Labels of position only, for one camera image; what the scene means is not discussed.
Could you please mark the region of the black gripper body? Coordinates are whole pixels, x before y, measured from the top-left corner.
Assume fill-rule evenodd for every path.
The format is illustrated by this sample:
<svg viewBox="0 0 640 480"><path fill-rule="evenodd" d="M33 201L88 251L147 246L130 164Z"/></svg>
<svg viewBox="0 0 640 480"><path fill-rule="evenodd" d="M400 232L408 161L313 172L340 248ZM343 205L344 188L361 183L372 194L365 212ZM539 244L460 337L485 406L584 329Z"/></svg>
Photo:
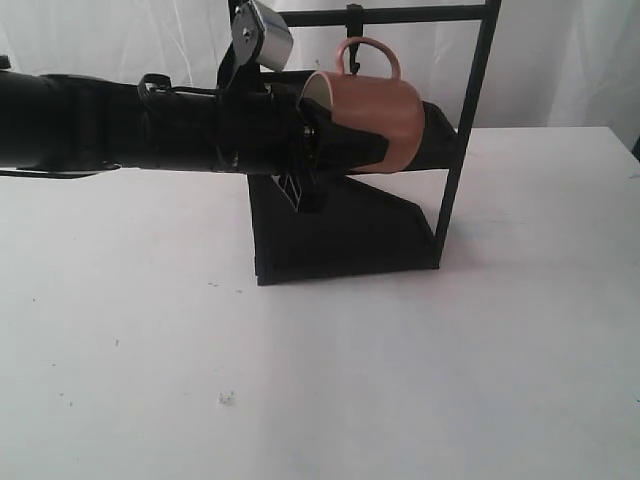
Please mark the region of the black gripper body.
<svg viewBox="0 0 640 480"><path fill-rule="evenodd" d="M225 89L215 97L214 143L231 171L265 175L303 214L322 212L327 187L317 178L317 135L286 91Z"/></svg>

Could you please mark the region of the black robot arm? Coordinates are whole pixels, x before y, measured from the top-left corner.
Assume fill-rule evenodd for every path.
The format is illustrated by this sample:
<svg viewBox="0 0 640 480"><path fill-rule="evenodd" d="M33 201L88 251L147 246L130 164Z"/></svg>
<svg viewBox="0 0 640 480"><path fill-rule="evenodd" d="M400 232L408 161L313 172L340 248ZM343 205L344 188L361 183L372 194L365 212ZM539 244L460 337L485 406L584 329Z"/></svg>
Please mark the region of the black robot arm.
<svg viewBox="0 0 640 480"><path fill-rule="evenodd" d="M275 180L293 208L319 212L328 184L380 162L379 134L342 127L289 88L135 84L15 72L1 60L1 173L79 179L119 169L238 173Z"/></svg>

